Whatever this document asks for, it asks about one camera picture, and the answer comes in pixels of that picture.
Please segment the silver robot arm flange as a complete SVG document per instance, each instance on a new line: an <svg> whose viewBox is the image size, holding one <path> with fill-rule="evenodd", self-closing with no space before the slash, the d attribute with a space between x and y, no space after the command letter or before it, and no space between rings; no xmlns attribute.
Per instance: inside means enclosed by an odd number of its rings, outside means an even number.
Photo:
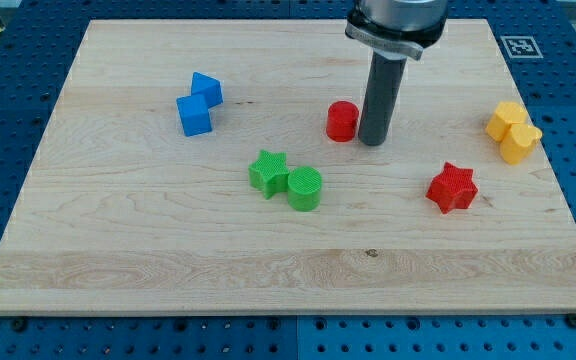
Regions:
<svg viewBox="0 0 576 360"><path fill-rule="evenodd" d="M447 0L357 0L345 35L387 60L419 60L441 37Z"/></svg>

